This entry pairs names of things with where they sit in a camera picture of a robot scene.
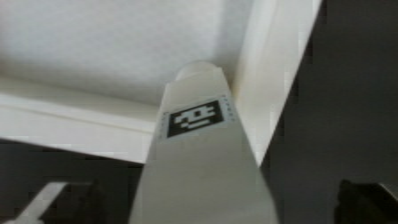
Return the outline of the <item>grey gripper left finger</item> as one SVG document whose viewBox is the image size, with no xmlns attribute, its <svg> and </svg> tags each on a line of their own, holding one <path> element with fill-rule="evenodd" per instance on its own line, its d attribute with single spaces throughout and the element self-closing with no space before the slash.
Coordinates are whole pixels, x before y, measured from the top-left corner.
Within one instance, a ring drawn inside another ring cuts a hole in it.
<svg viewBox="0 0 398 224">
<path fill-rule="evenodd" d="M 49 182 L 10 224 L 106 224 L 97 182 Z"/>
</svg>

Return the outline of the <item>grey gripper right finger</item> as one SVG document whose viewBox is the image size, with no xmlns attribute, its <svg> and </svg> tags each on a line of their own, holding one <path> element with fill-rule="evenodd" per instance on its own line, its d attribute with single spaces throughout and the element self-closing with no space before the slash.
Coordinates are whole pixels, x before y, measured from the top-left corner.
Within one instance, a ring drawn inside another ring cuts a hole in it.
<svg viewBox="0 0 398 224">
<path fill-rule="evenodd" d="M 398 185 L 341 181 L 334 224 L 398 224 Z"/>
</svg>

